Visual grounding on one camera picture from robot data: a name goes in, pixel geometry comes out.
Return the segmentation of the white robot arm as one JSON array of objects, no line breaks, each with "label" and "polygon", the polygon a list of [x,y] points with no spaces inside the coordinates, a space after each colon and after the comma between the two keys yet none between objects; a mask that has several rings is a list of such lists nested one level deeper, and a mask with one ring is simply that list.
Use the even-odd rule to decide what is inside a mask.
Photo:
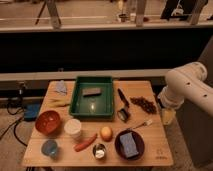
[{"label": "white robot arm", "polygon": [[173,68],[165,75],[166,85],[158,94],[162,122],[169,125],[187,99],[213,117],[213,88],[205,84],[207,69],[201,62]]}]

